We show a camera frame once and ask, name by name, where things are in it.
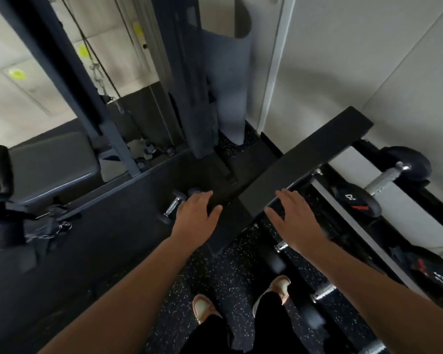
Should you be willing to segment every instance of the person's left hand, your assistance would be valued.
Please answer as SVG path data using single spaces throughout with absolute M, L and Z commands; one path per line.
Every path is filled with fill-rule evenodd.
M 207 215 L 207 204 L 212 195 L 213 191 L 195 193 L 186 202 L 181 202 L 177 209 L 171 238 L 190 251 L 203 245 L 217 226 L 223 207 L 218 205 Z

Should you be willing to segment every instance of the black pants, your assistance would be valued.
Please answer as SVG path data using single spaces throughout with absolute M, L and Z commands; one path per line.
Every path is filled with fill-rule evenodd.
M 268 292 L 261 298 L 254 319 L 254 331 L 251 353 L 308 354 L 294 333 L 277 293 Z M 192 332 L 180 354 L 232 353 L 230 337 L 225 319 L 211 315 Z

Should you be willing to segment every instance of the person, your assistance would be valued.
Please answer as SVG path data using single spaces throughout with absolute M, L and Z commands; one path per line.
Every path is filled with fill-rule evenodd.
M 39 353 L 137 353 L 156 320 L 162 301 L 192 252 L 214 231 L 222 207 L 207 214 L 212 192 L 192 195 L 177 210 L 172 234 L 117 285 L 55 336 Z M 328 241 L 307 202 L 283 189 L 276 196 L 283 220 L 265 209 L 279 235 L 319 269 L 359 311 L 388 350 L 443 353 L 443 309 L 347 254 Z M 306 352 L 283 307 L 289 279 L 275 279 L 254 309 L 254 352 Z M 210 300 L 197 295 L 201 323 L 181 353 L 229 352 L 226 322 Z

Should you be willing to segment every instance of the hand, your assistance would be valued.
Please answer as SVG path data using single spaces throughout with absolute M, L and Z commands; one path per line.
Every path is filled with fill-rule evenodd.
M 213 191 L 195 193 L 187 202 L 181 202 L 177 209 L 171 238 L 178 240 L 181 246 L 187 246 L 191 252 L 208 240 L 220 218 L 221 205 L 216 206 L 210 216 L 207 215 L 207 204 L 212 195 Z
M 276 191 L 285 210 L 285 219 L 270 207 L 264 209 L 268 219 L 287 244 L 300 254 L 322 245 L 326 240 L 320 225 L 305 199 L 297 192 Z

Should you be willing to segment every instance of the yellow mark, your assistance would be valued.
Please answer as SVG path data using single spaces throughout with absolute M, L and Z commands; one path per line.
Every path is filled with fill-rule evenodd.
M 141 25 L 138 21 L 133 22 L 133 29 L 135 30 L 135 33 L 137 36 L 144 36 L 144 33 L 142 32 Z
M 90 58 L 89 50 L 85 45 L 79 45 L 79 47 L 77 47 L 77 54 L 85 59 Z
M 8 70 L 8 75 L 13 79 L 18 79 L 19 81 L 26 79 L 26 73 L 19 68 L 10 68 Z

